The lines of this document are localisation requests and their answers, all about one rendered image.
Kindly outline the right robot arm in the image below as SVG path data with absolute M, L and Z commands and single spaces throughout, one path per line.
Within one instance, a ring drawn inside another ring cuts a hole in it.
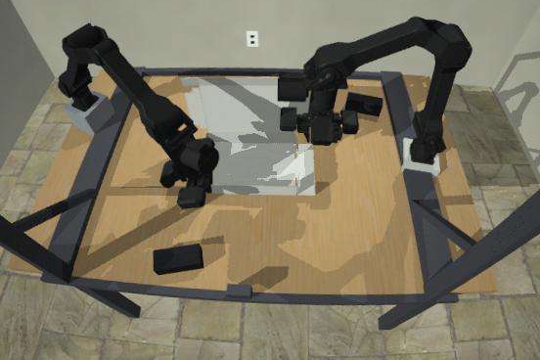
M 412 120 L 418 139 L 410 144 L 411 161 L 433 165 L 436 154 L 446 150 L 442 116 L 456 73 L 465 67 L 473 50 L 454 23 L 412 17 L 354 42 L 321 46 L 303 65 L 304 72 L 279 72 L 278 102 L 305 102 L 307 90 L 311 90 L 311 102 L 328 108 L 335 103 L 338 89 L 348 89 L 346 78 L 357 68 L 413 46 L 434 54 L 435 66 L 425 108 L 415 112 Z M 330 146 L 342 138 L 343 128 L 335 123 L 332 112 L 314 112 L 308 127 L 314 146 Z

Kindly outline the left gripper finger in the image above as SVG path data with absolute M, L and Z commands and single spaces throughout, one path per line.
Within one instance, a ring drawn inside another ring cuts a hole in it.
M 211 186 L 211 185 L 210 185 L 210 179 L 205 179 L 205 186 L 204 186 L 204 189 L 208 189 L 208 190 L 206 190 L 205 192 L 206 192 L 206 193 L 212 193 L 211 188 L 208 188 L 208 185 L 209 185 L 209 187 Z
M 205 175 L 204 175 L 204 179 L 210 179 L 210 184 L 213 185 L 213 184 L 212 184 L 212 172 L 210 172 L 210 173 L 208 173 L 208 174 L 205 174 Z

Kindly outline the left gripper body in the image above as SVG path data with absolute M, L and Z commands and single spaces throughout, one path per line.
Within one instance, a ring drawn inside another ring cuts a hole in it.
M 210 138 L 197 139 L 214 148 L 215 144 Z M 177 204 L 182 208 L 203 207 L 205 203 L 205 179 L 204 174 L 195 169 L 183 164 L 172 162 L 172 167 L 179 168 L 180 171 L 188 178 L 186 188 L 181 188 L 179 191 Z

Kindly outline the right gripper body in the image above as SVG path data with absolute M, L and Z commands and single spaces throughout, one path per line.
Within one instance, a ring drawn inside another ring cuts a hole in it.
M 304 114 L 296 114 L 296 108 L 282 107 L 280 115 L 280 130 L 295 131 L 296 125 L 298 130 L 307 130 L 309 116 L 313 113 L 319 113 L 319 115 L 328 115 L 328 113 L 333 113 L 335 115 L 335 123 L 337 126 L 342 124 L 344 134 L 357 134 L 359 129 L 357 112 L 340 110 L 341 116 L 339 116 L 339 112 L 334 112 L 334 106 L 335 104 L 328 108 L 321 108 L 315 106 L 310 100 L 308 113 Z

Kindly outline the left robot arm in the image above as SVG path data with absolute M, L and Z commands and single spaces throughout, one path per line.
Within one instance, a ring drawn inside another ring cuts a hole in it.
M 179 168 L 172 167 L 172 162 L 184 163 L 202 174 L 215 169 L 219 161 L 218 151 L 194 137 L 198 131 L 194 122 L 168 98 L 152 90 L 103 28 L 88 23 L 63 38 L 62 42 L 68 62 L 67 70 L 59 76 L 61 92 L 74 100 L 72 107 L 86 112 L 99 100 L 87 86 L 92 82 L 88 65 L 101 66 L 139 110 L 148 134 L 171 158 L 164 164 L 160 176 L 159 182 L 163 187 L 173 187 L 178 180 L 187 181 Z M 177 129 L 183 124 L 186 127 L 180 132 Z

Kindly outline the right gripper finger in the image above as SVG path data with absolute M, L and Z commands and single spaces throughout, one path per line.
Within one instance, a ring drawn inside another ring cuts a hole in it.
M 298 133 L 308 132 L 308 133 L 303 133 L 303 134 L 304 134 L 304 136 L 305 136 L 305 138 L 306 138 L 306 140 L 307 140 L 307 143 L 309 143 L 309 141 L 310 141 L 310 137 L 308 136 L 308 135 L 309 135 L 309 127 L 308 127 L 307 130 L 298 130 L 298 129 L 297 129 L 297 132 L 298 132 Z

